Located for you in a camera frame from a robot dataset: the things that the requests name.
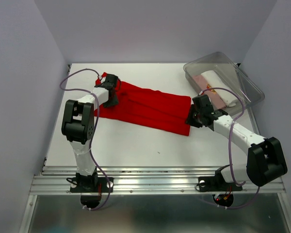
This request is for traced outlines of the red t-shirt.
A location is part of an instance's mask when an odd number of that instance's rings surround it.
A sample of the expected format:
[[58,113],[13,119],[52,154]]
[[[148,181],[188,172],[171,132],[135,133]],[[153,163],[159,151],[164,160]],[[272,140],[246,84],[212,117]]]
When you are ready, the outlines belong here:
[[127,123],[146,126],[184,136],[190,134],[186,119],[191,107],[191,97],[141,88],[121,81],[116,87],[118,104],[100,106],[94,115]]

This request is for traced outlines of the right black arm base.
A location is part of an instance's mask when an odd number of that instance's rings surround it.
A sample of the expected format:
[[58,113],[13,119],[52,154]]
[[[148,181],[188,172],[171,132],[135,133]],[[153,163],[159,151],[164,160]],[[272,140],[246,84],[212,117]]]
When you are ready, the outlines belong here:
[[223,166],[215,171],[213,176],[201,176],[195,185],[195,190],[199,192],[223,192],[229,191],[242,191],[241,186],[237,186],[234,182],[226,182],[221,174],[224,168],[229,168],[229,165]]

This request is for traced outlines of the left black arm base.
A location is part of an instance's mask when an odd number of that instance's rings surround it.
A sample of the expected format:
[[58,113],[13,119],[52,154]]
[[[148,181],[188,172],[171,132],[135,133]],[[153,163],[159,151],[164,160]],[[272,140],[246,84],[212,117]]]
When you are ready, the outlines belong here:
[[105,177],[99,177],[97,173],[91,176],[83,176],[76,173],[75,177],[66,178],[70,184],[71,193],[108,193],[113,192],[113,177],[109,182]]

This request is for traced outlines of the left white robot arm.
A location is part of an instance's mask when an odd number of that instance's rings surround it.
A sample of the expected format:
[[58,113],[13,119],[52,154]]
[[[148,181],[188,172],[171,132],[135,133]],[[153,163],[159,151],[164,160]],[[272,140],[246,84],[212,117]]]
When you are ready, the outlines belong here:
[[119,78],[104,73],[98,78],[101,83],[87,91],[85,96],[65,103],[61,131],[72,146],[77,163],[77,174],[84,176],[81,185],[87,191],[98,187],[98,179],[93,176],[97,166],[91,156],[91,141],[97,127],[100,106],[105,108],[117,105],[117,88],[121,86]]

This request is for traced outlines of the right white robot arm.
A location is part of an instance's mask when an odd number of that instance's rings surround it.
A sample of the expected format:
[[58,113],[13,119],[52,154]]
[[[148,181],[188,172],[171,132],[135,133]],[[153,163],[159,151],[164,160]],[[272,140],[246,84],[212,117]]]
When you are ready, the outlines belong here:
[[235,122],[226,111],[215,110],[207,95],[193,98],[186,124],[196,128],[208,127],[228,139],[228,150],[235,144],[247,156],[245,165],[229,164],[215,172],[212,179],[218,189],[225,189],[231,183],[242,186],[244,182],[262,187],[288,172],[277,138],[258,135]]

